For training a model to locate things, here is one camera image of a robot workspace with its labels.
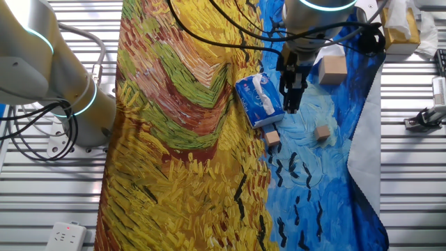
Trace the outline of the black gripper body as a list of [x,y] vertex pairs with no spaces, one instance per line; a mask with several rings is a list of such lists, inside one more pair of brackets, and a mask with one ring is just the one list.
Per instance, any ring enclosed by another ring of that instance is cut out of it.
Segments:
[[281,74],[281,85],[285,88],[307,88],[307,77],[312,69],[309,61],[302,61],[304,54],[283,46],[277,60],[277,71]]

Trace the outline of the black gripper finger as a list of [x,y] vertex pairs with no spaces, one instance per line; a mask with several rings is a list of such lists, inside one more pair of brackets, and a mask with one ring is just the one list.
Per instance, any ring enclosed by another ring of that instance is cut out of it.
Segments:
[[291,95],[291,111],[293,114],[295,114],[299,110],[300,102],[302,99],[302,83],[294,84],[292,92],[293,94]]
[[286,84],[285,82],[280,84],[280,93],[284,97],[283,109],[284,109],[285,112],[290,114],[292,112],[292,109],[291,109],[291,107],[289,105],[289,103],[290,103],[290,90],[289,90],[288,84]]

